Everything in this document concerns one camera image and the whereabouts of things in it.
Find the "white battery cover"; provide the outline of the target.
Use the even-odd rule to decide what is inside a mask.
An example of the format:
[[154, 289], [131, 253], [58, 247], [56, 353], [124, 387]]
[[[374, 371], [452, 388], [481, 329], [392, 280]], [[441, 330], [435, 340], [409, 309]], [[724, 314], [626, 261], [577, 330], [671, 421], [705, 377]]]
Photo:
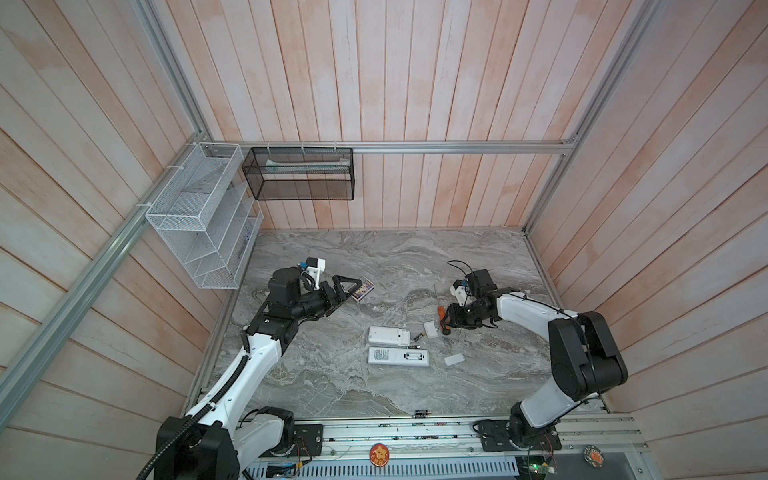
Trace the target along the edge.
[[464, 361], [465, 361], [465, 357], [461, 353], [450, 355], [450, 356], [447, 356], [447, 357], [444, 358], [444, 362], [445, 362], [445, 364], [447, 366], [457, 365], [457, 364], [462, 363]]
[[428, 338], [437, 338], [439, 331], [433, 321], [428, 321], [423, 324], [424, 332]]

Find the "white remote control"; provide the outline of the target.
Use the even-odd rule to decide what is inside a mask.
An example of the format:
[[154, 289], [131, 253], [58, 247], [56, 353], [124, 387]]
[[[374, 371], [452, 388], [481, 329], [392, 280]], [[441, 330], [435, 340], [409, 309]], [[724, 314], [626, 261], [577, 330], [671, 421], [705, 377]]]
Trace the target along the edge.
[[411, 343], [411, 335], [406, 329], [371, 326], [368, 341], [372, 345], [405, 348]]

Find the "white remote with label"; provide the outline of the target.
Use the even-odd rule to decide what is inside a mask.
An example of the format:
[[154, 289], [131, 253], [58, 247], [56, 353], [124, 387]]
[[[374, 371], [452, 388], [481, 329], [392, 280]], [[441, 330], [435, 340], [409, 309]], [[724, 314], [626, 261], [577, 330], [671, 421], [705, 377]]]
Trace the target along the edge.
[[429, 354], [427, 351], [418, 349], [372, 346], [368, 352], [368, 363], [371, 365], [426, 368], [429, 366]]

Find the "orange black screwdriver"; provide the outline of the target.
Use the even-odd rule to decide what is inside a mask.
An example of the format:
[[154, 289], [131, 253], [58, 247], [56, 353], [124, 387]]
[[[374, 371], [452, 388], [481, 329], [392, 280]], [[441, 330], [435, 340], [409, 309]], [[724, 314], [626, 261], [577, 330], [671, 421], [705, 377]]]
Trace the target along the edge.
[[446, 324], [447, 312], [445, 307], [441, 304], [440, 296], [437, 291], [437, 286], [434, 286], [433, 290], [434, 290], [435, 300], [437, 305], [438, 329], [442, 335], [448, 336], [451, 334], [451, 330], [450, 330], [450, 327]]

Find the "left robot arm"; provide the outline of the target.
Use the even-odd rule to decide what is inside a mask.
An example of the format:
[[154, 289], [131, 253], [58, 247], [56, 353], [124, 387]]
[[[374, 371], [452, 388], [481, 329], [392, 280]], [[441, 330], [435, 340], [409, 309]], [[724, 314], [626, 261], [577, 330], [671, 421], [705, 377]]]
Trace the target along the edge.
[[330, 316], [363, 285], [334, 275], [321, 280], [319, 259], [276, 270], [268, 295], [240, 333], [241, 348], [219, 380], [184, 416], [160, 427], [141, 479], [239, 479], [266, 452], [296, 451], [294, 415], [278, 407], [246, 413], [255, 391], [278, 364], [299, 327]]

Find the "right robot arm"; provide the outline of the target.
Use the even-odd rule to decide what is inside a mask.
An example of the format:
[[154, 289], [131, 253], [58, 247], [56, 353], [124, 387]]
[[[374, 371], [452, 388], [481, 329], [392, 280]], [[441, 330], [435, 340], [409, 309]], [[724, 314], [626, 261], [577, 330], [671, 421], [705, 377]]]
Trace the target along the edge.
[[486, 269], [466, 272], [454, 281], [450, 293], [455, 301], [440, 317], [443, 334], [496, 328], [507, 321], [548, 343], [550, 378], [510, 409], [506, 431], [515, 449], [537, 448], [566, 414], [628, 380], [609, 325], [596, 311], [566, 310], [512, 287], [500, 288]]

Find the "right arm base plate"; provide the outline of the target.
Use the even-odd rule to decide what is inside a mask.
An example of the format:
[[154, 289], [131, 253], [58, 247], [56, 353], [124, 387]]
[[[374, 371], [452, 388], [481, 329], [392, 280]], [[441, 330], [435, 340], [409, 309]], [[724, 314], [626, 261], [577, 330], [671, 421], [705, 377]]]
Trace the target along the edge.
[[485, 452], [562, 449], [561, 440], [553, 426], [531, 428], [515, 418], [482, 419], [472, 424], [472, 430], [479, 436]]

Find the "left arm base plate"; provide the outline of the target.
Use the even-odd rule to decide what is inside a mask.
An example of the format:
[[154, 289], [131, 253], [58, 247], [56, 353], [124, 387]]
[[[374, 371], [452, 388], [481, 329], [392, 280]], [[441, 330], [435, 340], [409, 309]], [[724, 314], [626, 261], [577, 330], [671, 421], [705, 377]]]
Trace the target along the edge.
[[297, 457], [314, 458], [322, 453], [324, 426], [315, 424], [295, 424], [287, 440], [281, 441], [272, 450], [261, 455], [262, 458]]

